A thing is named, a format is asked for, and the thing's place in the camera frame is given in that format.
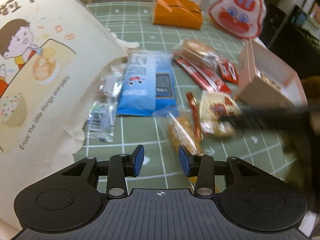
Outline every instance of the red snack wrapper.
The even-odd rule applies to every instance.
[[[211,68],[191,64],[178,55],[173,55],[173,59],[202,89],[232,94],[230,88]]]
[[[230,61],[226,59],[220,59],[221,62],[218,66],[220,74],[223,79],[230,81],[233,84],[238,84],[238,73],[235,65],[233,65]]]

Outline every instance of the brown hair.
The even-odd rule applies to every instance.
[[[3,56],[8,51],[12,36],[14,36],[21,27],[30,26],[30,23],[23,19],[15,19],[8,22],[0,29],[0,54]]]

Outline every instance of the pink box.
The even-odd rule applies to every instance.
[[[262,80],[264,74],[281,91]],[[283,60],[254,40],[240,54],[238,96],[251,106],[306,106],[307,98],[298,74]]]

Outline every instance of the cartoon boy's face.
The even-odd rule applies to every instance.
[[[5,58],[21,56],[33,43],[33,34],[29,26],[20,27],[17,33],[12,36],[8,51],[4,53]]]

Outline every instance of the cartoon bowl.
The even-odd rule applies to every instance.
[[[50,60],[48,57],[38,57],[32,65],[33,77],[38,83],[46,85],[53,81],[59,72],[59,66],[56,60]]]
[[[23,124],[27,117],[27,104],[21,93],[6,97],[0,108],[0,122],[15,127]]]

